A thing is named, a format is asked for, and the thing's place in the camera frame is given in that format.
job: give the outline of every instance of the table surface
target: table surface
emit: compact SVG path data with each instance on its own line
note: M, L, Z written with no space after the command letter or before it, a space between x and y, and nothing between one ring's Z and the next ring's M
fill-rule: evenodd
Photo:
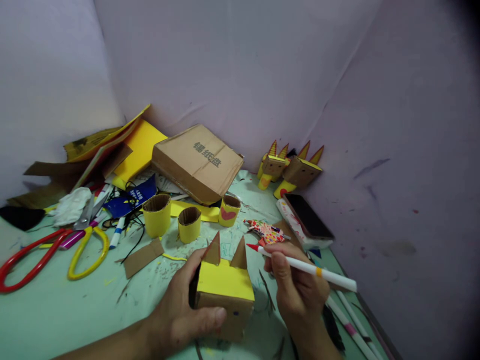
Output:
M207 246L217 231L220 231L221 256L231 260L238 242L245 236L249 244L256 244L258 237L247 232L244 219L265 220L274 224L282 219L276 207L273 191L278 184L271 184L265 191L257 187L256 175L241 170L229 191L243 202L241 212L230 228L214 222L202 222L200 237L190 244L177 240L177 218L162 238L166 254L188 257L195 249ZM52 219L46 217L31 232L32 240L38 240L53 230ZM109 238L113 229L106 231ZM125 276L123 265L115 262L127 255L138 241L142 231L132 228L122 235L118 247L109 251L103 263L89 276L78 281L67 279L67 270L78 242L68 251L57 251L40 274L22 289L0 295L0 344L5 359L50 359L54 356L79 348L107 335L117 332L146 317L159 303L175 271L184 262L172 261L163 256L152 261L130 281ZM147 245L151 239L145 234L137 247ZM85 270L98 258L101 241L92 235L78 263L77 272ZM42 258L45 249L31 251L7 277L6 284L13 285L21 280ZM329 250L321 251L321 266L342 273L342 269ZM282 359L294 359L290 336L278 310L269 311L269 299L260 277L262 272L269 292L277 307L277 284L263 270L264 260L259 253L247 250L248 272L255 293L254 310L245 329L241 343L228 343L215 339L201 339L200 351L203 359L272 359L278 352L282 339ZM354 293L346 293L347 299L358 306ZM346 316L350 319L336 293L331 294ZM353 310L366 331L373 338L380 353L387 359L378 339L365 316L353 306ZM337 320L337 326L345 345L347 359L364 359L351 337ZM175 359L197 359L192 344L174 356Z

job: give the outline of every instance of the blue marker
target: blue marker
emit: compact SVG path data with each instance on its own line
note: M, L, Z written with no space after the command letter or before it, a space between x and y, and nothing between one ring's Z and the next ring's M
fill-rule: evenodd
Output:
M116 225L115 233L113 234L110 241L109 250L115 249L119 244L120 235L122 234L122 229L124 228L124 225L125 225L125 216L122 216L121 218L118 219L118 224Z

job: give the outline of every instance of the cardboard ear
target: cardboard ear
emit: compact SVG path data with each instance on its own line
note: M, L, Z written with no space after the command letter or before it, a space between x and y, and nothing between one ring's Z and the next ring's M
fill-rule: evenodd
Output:
M230 266L247 270L247 253L245 251L245 238L243 236L236 247L235 255L233 255Z
M307 158L307 154L309 153L310 149L310 140L305 144L305 146L301 149L300 153L298 154L298 158L305 160Z
M280 153L278 154L278 157L280 159L285 159L285 157L287 156L287 153L289 152L289 144L285 145L283 147L283 149L280 151Z
M277 140L273 142L270 146L270 150L268 151L268 155L270 156L277 156Z
M220 231L216 233L215 238L206 248L201 260L217 266L220 264Z
M321 148L318 149L318 151L316 153L313 154L309 163L312 163L312 164L315 164L315 165L319 164L320 157L322 156L322 153L324 152L324 147L325 147L325 145L323 145Z

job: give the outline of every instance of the smartphone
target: smartphone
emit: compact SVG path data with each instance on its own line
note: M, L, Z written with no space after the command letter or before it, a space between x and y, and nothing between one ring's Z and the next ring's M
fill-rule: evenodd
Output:
M334 240L332 232L325 226L309 203L301 195L286 193L286 203L300 222L305 235L312 239Z

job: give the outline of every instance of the white wall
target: white wall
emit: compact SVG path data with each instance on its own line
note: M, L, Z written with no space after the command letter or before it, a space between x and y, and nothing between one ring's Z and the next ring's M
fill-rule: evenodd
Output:
M92 0L0 1L0 200L28 191L35 160L124 123Z
M478 313L480 67L470 30L446 1L385 1L310 134L325 151L308 199L409 360L462 358Z
M257 171L302 146L380 0L96 0L128 118L148 103L174 135L202 123Z

